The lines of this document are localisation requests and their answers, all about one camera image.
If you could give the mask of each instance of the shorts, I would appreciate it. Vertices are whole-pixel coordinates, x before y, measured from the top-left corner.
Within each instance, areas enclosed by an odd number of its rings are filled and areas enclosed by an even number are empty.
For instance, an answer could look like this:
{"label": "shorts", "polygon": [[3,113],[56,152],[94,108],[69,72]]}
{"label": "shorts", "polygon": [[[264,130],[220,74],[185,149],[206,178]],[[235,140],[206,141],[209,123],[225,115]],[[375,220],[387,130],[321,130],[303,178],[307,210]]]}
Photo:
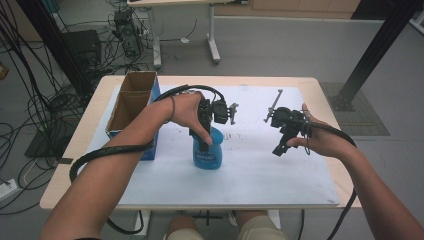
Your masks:
{"label": "shorts", "polygon": [[[275,227],[268,216],[257,216],[250,219],[240,230],[238,240],[287,240],[284,233]],[[193,229],[180,229],[169,235],[168,240],[204,240],[199,232]]]}

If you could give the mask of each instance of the blue box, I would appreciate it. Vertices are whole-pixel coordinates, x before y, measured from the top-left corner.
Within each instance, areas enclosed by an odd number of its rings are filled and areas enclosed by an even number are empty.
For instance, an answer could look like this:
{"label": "blue box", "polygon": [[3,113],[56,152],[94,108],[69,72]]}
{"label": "blue box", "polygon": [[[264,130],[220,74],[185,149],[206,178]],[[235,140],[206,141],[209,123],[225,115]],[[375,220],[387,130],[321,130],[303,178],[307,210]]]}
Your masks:
{"label": "blue box", "polygon": [[[115,106],[106,126],[106,134],[113,138],[130,124],[138,114],[160,95],[157,73],[153,71],[129,72],[122,82]],[[145,151],[140,161],[154,160],[159,132],[154,147]]]}

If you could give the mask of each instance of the black pole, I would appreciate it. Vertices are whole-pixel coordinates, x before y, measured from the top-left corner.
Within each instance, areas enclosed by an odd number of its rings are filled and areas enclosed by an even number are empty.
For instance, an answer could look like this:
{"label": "black pole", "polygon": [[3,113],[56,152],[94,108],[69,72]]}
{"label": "black pole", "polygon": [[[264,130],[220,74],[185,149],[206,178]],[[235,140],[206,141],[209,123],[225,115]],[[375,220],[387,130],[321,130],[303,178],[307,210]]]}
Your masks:
{"label": "black pole", "polygon": [[61,32],[41,0],[17,0],[22,11],[40,35],[50,53],[68,77],[84,106],[88,105],[94,87],[86,80],[76,60],[65,44]]}
{"label": "black pole", "polygon": [[353,111],[352,100],[387,50],[408,24],[422,0],[399,0],[362,55],[348,80],[337,96],[329,97],[336,111]]}

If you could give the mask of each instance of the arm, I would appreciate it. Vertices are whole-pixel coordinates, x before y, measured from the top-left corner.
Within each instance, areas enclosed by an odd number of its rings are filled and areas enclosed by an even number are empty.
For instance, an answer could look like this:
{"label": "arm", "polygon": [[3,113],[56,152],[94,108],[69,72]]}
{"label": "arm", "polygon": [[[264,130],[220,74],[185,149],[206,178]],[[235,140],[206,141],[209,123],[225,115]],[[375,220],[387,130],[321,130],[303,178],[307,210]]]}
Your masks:
{"label": "arm", "polygon": [[[311,117],[311,121],[323,123],[314,117]],[[306,140],[293,138],[287,145],[306,146]],[[338,158],[346,167],[376,239],[424,238],[423,227],[357,148],[346,140],[320,129],[313,129],[309,148],[318,154]]]}
{"label": "arm", "polygon": [[[201,97],[200,93],[174,96],[174,110],[170,98],[145,107],[105,147],[147,144],[170,118],[210,144],[212,139],[197,120]],[[141,154],[111,155],[89,162],[52,210],[41,239],[100,238],[101,228],[124,193]]]}

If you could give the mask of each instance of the blue spray bottle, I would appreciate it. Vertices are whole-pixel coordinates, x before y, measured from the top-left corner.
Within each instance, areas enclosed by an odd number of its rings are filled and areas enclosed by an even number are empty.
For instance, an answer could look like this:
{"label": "blue spray bottle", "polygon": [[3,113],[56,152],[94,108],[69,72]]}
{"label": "blue spray bottle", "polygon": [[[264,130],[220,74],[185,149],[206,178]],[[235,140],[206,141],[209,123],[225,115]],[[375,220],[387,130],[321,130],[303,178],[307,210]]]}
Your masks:
{"label": "blue spray bottle", "polygon": [[207,152],[200,151],[199,136],[193,134],[193,161],[194,165],[202,169],[218,169],[222,164],[221,143],[224,140],[222,133],[211,127],[212,145],[209,145]]}

